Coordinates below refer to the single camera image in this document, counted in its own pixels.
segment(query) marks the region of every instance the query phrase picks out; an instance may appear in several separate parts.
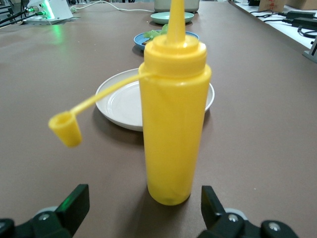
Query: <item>white plate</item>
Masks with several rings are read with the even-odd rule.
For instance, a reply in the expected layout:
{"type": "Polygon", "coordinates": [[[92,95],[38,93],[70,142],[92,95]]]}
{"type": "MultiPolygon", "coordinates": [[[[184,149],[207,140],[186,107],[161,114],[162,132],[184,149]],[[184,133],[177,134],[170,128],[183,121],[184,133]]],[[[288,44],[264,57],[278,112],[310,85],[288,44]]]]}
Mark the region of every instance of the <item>white plate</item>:
{"type": "MultiPolygon", "coordinates": [[[[138,69],[131,69],[119,73],[102,83],[96,94],[104,89],[138,74],[138,69]]],[[[210,84],[205,111],[209,109],[214,100],[214,89],[210,84]]],[[[99,111],[111,122],[121,127],[143,131],[142,128],[142,108],[139,82],[130,83],[112,94],[96,102],[99,111]]]]}

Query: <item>power adapter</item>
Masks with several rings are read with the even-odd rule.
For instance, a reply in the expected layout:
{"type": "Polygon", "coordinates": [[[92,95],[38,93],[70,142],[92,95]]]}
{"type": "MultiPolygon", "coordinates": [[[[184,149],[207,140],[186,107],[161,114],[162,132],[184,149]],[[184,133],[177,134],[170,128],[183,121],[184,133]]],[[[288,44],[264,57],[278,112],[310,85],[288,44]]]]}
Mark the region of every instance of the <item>power adapter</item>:
{"type": "Polygon", "coordinates": [[[280,16],[285,16],[287,19],[295,19],[295,18],[308,18],[313,19],[315,16],[314,12],[303,12],[303,11],[289,11],[289,12],[280,12],[278,13],[280,16]]]}
{"type": "Polygon", "coordinates": [[[293,27],[302,27],[304,29],[310,29],[317,31],[317,20],[307,19],[303,17],[295,18],[295,19],[283,19],[283,22],[292,24],[293,27]]]}

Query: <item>cardboard box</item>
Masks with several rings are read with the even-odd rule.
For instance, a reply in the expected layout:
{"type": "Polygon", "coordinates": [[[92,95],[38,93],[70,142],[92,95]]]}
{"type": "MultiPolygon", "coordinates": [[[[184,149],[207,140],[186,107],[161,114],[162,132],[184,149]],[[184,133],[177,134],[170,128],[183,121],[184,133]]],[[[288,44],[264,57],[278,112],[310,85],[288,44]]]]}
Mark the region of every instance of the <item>cardboard box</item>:
{"type": "Polygon", "coordinates": [[[261,0],[259,11],[272,10],[282,12],[284,10],[286,0],[261,0]]]}
{"type": "Polygon", "coordinates": [[[316,10],[317,0],[286,0],[286,5],[300,10],[316,10]]]}

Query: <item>squeeze bottle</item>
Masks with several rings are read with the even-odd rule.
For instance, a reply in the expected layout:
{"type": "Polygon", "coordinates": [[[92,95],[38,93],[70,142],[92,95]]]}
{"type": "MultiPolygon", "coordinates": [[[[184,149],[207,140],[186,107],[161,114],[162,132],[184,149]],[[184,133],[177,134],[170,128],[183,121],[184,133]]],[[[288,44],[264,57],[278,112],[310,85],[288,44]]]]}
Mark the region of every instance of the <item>squeeze bottle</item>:
{"type": "Polygon", "coordinates": [[[167,35],[146,44],[140,79],[150,195],[164,205],[191,193],[211,69],[207,50],[185,35],[184,0],[172,0],[167,35]]]}

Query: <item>nozzle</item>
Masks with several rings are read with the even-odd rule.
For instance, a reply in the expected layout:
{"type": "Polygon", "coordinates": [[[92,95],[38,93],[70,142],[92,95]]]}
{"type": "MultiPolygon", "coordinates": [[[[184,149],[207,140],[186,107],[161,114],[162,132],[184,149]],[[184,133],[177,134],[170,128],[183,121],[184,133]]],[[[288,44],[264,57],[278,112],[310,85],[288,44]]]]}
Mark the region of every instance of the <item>nozzle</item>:
{"type": "Polygon", "coordinates": [[[185,42],[184,0],[171,1],[167,30],[167,44],[183,45],[185,42]]]}

